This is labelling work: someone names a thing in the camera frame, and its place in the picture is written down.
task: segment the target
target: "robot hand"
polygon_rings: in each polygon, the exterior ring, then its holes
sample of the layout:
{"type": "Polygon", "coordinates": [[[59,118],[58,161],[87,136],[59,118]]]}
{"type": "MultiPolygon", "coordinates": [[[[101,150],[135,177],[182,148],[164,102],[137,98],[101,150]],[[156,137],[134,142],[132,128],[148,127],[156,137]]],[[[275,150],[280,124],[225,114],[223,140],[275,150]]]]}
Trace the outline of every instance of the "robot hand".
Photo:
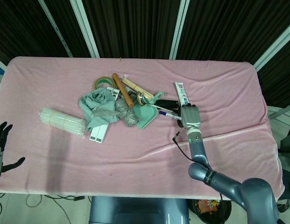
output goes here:
{"type": "Polygon", "coordinates": [[[3,153],[5,150],[5,145],[7,142],[7,136],[13,126],[13,125],[8,125],[6,127],[6,125],[7,125],[7,122],[4,122],[0,125],[0,174],[5,173],[8,170],[11,170],[20,166],[25,160],[25,157],[21,157],[16,163],[3,166],[2,160],[3,160],[3,153]]]}

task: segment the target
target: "masking tape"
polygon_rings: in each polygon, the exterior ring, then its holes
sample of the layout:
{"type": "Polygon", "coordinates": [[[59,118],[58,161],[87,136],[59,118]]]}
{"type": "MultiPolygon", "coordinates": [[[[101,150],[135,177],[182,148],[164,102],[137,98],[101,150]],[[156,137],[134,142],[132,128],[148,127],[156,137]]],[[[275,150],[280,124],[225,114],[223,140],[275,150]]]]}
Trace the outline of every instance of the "masking tape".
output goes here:
{"type": "Polygon", "coordinates": [[[114,82],[112,78],[107,77],[107,76],[102,76],[94,82],[94,89],[101,88],[103,87],[104,84],[108,84],[111,87],[116,88],[116,83],[114,82]]]}

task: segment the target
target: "table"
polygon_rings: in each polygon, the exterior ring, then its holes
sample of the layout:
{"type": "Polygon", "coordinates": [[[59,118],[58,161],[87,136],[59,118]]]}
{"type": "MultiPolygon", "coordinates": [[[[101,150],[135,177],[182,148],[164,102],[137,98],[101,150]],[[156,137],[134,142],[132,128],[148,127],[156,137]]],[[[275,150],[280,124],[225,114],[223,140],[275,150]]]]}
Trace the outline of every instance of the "table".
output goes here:
{"type": "MultiPolygon", "coordinates": [[[[63,195],[219,198],[188,175],[188,161],[172,138],[177,122],[158,117],[145,129],[123,121],[109,126],[103,144],[43,125],[43,107],[83,117],[78,100],[93,82],[114,72],[164,99],[177,99],[183,82],[200,109],[210,165],[240,182],[268,181],[276,198],[283,190],[282,167],[271,134],[257,73],[249,63],[150,59],[17,57],[0,85],[0,123],[13,124],[4,164],[25,156],[2,174],[0,192],[63,195]]],[[[177,138],[190,155],[185,133],[177,138]]]]}

